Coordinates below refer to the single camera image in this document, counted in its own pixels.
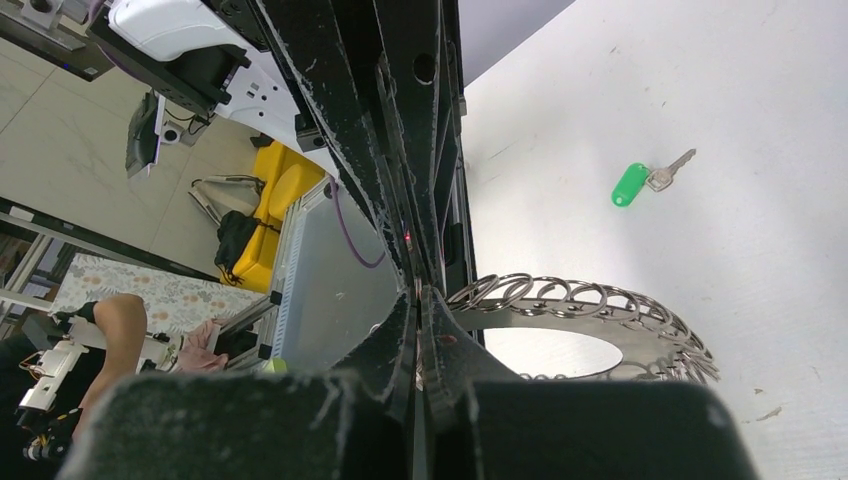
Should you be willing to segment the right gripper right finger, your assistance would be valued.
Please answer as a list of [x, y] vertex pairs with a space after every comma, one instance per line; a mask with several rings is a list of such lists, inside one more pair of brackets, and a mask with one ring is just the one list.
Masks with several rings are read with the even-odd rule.
[[[421, 300], [424, 373], [436, 363], [445, 323], [438, 290]], [[438, 460], [448, 478], [754, 479], [756, 468], [725, 406], [704, 384], [601, 381], [564, 368], [556, 382], [471, 382], [444, 392], [424, 380], [446, 440]]]

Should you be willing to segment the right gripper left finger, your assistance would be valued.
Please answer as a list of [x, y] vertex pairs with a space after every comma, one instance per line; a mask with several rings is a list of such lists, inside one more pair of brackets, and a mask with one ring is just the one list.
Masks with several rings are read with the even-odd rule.
[[402, 428], [374, 380], [394, 361], [326, 372], [142, 374], [94, 409], [63, 479], [400, 479]]

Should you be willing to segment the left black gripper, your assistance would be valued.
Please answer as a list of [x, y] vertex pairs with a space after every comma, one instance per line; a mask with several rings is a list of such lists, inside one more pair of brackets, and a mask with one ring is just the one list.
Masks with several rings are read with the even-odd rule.
[[462, 161], [458, 3], [258, 1], [254, 14], [401, 283], [445, 290]]

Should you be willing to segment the metal disc with key rings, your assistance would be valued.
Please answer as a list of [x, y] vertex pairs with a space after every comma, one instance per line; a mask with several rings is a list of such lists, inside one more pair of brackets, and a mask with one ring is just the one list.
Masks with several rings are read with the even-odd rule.
[[487, 329], [562, 331], [606, 341], [622, 358], [595, 374], [601, 381], [704, 384], [719, 378], [713, 356], [678, 315], [650, 297], [618, 287], [526, 273], [492, 274], [437, 305], [447, 318], [435, 331], [435, 366], [421, 377], [444, 392], [458, 392], [471, 382], [566, 380], [564, 374], [513, 372], [468, 335]]

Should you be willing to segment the silver key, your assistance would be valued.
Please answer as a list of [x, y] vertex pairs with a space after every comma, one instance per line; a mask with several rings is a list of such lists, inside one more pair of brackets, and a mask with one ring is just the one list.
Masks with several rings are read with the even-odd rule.
[[652, 170], [646, 178], [646, 185], [654, 192], [665, 190], [673, 183], [677, 171], [689, 162], [696, 153], [696, 149], [689, 149], [670, 165]]

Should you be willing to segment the green plastic key tag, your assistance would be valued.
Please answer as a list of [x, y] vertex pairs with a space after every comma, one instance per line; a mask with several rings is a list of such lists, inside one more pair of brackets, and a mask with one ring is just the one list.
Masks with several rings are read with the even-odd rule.
[[623, 172], [611, 192], [611, 201], [617, 207], [628, 207], [639, 195], [651, 170], [642, 163], [632, 163]]

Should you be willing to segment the person forearm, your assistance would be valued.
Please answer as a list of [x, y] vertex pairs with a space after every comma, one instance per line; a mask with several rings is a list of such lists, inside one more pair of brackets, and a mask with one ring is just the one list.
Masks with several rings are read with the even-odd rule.
[[80, 419], [72, 438], [86, 429], [93, 407], [115, 384], [136, 373], [147, 332], [147, 314], [141, 297], [118, 294], [98, 301], [92, 309], [94, 324], [105, 339], [105, 359], [78, 405]]

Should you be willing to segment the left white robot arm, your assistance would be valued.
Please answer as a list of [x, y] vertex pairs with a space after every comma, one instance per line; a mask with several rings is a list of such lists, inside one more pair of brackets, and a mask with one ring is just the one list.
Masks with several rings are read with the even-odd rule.
[[464, 109], [456, 2], [111, 1], [88, 32], [157, 93], [341, 180], [402, 283], [447, 288]]

